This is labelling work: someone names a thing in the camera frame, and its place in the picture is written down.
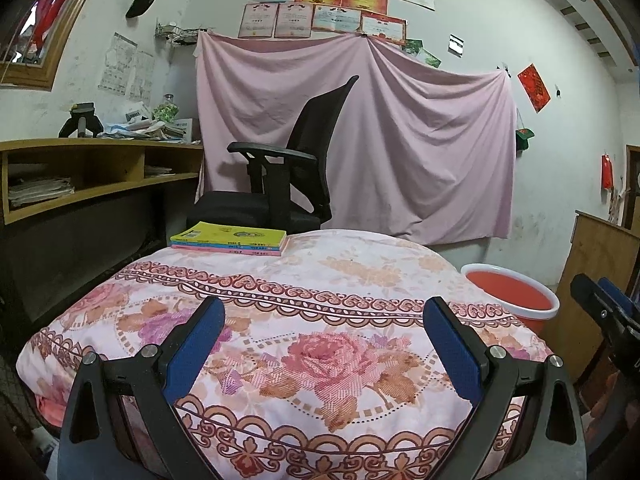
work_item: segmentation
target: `floral bedspread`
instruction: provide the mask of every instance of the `floral bedspread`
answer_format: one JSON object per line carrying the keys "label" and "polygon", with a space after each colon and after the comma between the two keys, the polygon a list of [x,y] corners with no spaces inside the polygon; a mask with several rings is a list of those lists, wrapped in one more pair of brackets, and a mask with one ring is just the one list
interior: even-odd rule
{"label": "floral bedspread", "polygon": [[[431,296],[488,345],[535,360],[550,353],[433,251],[323,230],[290,236],[282,257],[158,251],[34,335],[18,373],[60,425],[84,352],[122,358],[160,343],[211,294],[225,303],[225,327],[175,408],[223,478],[428,476],[470,411],[424,332]],[[514,400],[484,474],[519,412]]]}

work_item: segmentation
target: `pink bedsheet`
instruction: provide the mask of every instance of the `pink bedsheet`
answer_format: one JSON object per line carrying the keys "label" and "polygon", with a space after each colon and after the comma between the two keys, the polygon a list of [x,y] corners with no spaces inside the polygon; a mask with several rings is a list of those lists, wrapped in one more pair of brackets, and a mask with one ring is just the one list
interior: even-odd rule
{"label": "pink bedsheet", "polygon": [[[282,257],[167,248],[135,262],[34,335],[18,373],[60,421],[84,352],[113,359],[160,343],[209,294],[225,303],[225,329],[176,408],[223,478],[426,476],[470,410],[424,333],[431,296],[487,344],[549,354],[433,251],[323,230],[289,237]],[[519,411],[514,401],[485,473]]]}
{"label": "pink bedsheet", "polygon": [[197,52],[210,189],[248,190],[246,161],[227,153],[230,142],[285,146],[309,98],[359,75],[329,147],[334,217],[326,227],[423,245],[508,236],[516,107],[504,70],[444,72],[357,34],[265,41],[201,33]]}

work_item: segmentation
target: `metal screw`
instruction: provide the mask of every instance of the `metal screw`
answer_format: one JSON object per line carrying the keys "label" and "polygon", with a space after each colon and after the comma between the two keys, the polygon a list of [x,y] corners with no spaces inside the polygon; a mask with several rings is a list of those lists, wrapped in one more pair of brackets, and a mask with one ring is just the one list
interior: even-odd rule
{"label": "metal screw", "polygon": [[153,357],[158,353],[158,346],[145,345],[142,347],[142,350],[140,351],[140,353],[142,354],[142,357]]}
{"label": "metal screw", "polygon": [[562,358],[559,355],[552,355],[549,358],[549,362],[556,368],[562,368],[562,365],[564,364],[562,362]]}
{"label": "metal screw", "polygon": [[86,365],[92,365],[95,363],[97,355],[95,352],[87,352],[82,356],[82,362]]}
{"label": "metal screw", "polygon": [[499,345],[494,345],[489,348],[489,353],[496,359],[504,359],[507,357],[507,351]]}

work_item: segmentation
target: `black mesh chair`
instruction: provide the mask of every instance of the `black mesh chair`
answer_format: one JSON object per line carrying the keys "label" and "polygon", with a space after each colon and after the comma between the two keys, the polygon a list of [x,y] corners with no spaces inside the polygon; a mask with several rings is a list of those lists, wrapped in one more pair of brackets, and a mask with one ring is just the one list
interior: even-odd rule
{"label": "black mesh chair", "polygon": [[[206,192],[191,209],[187,227],[209,222],[282,229],[289,234],[319,229],[331,218],[326,152],[342,105],[357,79],[355,75],[340,88],[309,99],[286,148],[254,142],[229,144],[229,153],[242,153],[248,161],[251,193]],[[271,162],[267,157],[284,161]],[[309,199],[313,212],[291,201],[290,184]]]}

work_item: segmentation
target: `blue pad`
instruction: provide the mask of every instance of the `blue pad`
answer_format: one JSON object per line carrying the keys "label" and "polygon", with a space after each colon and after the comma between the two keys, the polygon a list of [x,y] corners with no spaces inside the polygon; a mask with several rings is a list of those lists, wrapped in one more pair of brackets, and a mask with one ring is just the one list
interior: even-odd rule
{"label": "blue pad", "polygon": [[480,367],[433,298],[424,303],[422,320],[456,393],[477,406],[482,399]]}
{"label": "blue pad", "polygon": [[615,301],[620,307],[622,307],[622,311],[625,314],[627,314],[629,317],[633,317],[634,304],[628,297],[625,296],[624,292],[617,288],[607,278],[600,278],[598,280],[598,286],[602,290],[604,290],[613,301]]}
{"label": "blue pad", "polygon": [[196,381],[225,325],[225,306],[213,300],[171,359],[166,370],[164,398],[169,403],[186,396]]}

